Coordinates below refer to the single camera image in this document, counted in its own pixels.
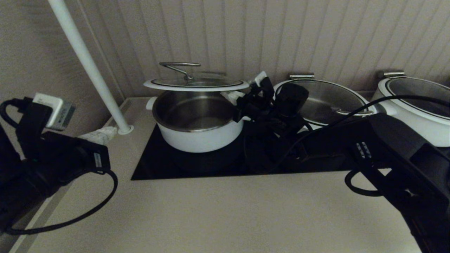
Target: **black cooktop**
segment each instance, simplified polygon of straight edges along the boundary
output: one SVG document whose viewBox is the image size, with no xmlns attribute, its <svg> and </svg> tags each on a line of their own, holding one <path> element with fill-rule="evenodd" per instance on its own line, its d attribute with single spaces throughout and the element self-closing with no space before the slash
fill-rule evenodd
<svg viewBox="0 0 450 253">
<path fill-rule="evenodd" d="M 245 164 L 243 136 L 251 130 L 252 123 L 245 122 L 241 135 L 226 147 L 207 153 L 188 153 L 171 147 L 155 126 L 131 180 L 259 175 Z M 314 172 L 320 171 L 329 170 L 317 168 Z M 280 167 L 267 174 L 299 172 L 312 171 Z"/>
</svg>

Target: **power adapter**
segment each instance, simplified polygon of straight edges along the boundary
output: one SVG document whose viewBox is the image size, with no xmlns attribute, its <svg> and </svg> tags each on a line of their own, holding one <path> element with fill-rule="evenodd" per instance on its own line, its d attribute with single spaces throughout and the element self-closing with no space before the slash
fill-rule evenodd
<svg viewBox="0 0 450 253">
<path fill-rule="evenodd" d="M 45 127 L 57 131 L 63 131 L 66 129 L 73 113 L 75 112 L 75 105 L 73 103 L 42 93 L 36 93 L 33 103 L 43 104 L 53 109 L 53 112 Z"/>
</svg>

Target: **glass lid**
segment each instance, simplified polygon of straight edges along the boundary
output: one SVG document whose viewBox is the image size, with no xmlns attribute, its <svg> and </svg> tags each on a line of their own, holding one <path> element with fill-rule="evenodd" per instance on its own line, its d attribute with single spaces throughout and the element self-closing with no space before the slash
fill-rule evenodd
<svg viewBox="0 0 450 253">
<path fill-rule="evenodd" d="M 248 83 L 242 80 L 233 80 L 225 75 L 213 72 L 187 73 L 183 67 L 199 67 L 198 63 L 176 63 L 162 62 L 161 66 L 182 73 L 183 75 L 173 75 L 170 78 L 154 79 L 144 83 L 145 86 L 160 90 L 178 90 L 178 91 L 223 91 L 239 90 L 248 87 Z"/>
<path fill-rule="evenodd" d="M 422 79 L 395 78 L 386 83 L 386 88 L 392 95 L 419 95 L 450 101 L 450 88 Z M 444 105 L 415 99 L 404 99 L 402 101 L 428 114 L 450 117 L 450 108 Z"/>
<path fill-rule="evenodd" d="M 333 123 L 365 105 L 363 98 L 354 91 L 331 82 L 299 80 L 291 83 L 300 85 L 309 91 L 308 100 L 301 108 L 300 114 L 318 125 Z M 366 109 L 349 120 L 371 114 L 373 112 Z"/>
<path fill-rule="evenodd" d="M 191 79 L 188 79 L 186 76 L 178 75 L 167 79 L 155 79 L 151 82 L 172 87 L 229 87 L 243 83 L 241 80 L 232 80 L 223 75 L 207 72 L 197 72 L 192 74 L 191 77 Z"/>
</svg>

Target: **lid handle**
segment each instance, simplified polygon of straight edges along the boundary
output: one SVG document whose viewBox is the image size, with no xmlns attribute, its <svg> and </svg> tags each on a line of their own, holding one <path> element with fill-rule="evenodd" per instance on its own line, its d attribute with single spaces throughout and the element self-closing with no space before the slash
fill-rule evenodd
<svg viewBox="0 0 450 253">
<path fill-rule="evenodd" d="M 159 63 L 159 65 L 166 67 L 166 68 L 170 68 L 172 70 L 175 70 L 177 72 L 180 72 L 182 74 L 184 74 L 184 78 L 185 79 L 194 79 L 194 77 L 192 75 L 189 75 L 186 71 L 176 68 L 174 66 L 184 66 L 184 67 L 200 67 L 201 64 L 199 63 L 177 63 L 177 62 L 161 62 Z"/>
<path fill-rule="evenodd" d="M 331 108 L 335 113 L 340 114 L 340 115 L 348 115 L 351 112 L 348 111 L 344 111 L 342 109 L 340 109 L 339 107 L 332 107 Z M 364 111 L 364 112 L 360 112 L 360 113 L 356 113 L 353 116 L 359 116 L 359 117 L 363 117 L 363 116 L 369 116 L 369 115 L 373 115 L 374 112 L 373 111 Z"/>
</svg>

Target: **countertop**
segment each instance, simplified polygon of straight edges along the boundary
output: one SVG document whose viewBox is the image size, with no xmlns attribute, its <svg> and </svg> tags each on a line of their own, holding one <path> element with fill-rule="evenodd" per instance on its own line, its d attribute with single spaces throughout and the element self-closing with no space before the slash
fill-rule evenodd
<svg viewBox="0 0 450 253">
<path fill-rule="evenodd" d="M 145 103 L 124 102 L 135 129 L 107 144 L 119 178 L 110 202 L 71 226 L 21 236 L 10 252 L 420 252 L 401 214 L 383 197 L 350 191 L 347 172 L 130 181 L 156 124 Z M 360 175 L 353 181 L 373 189 Z M 79 216 L 112 182 L 78 178 L 48 199 L 29 227 Z"/>
</svg>

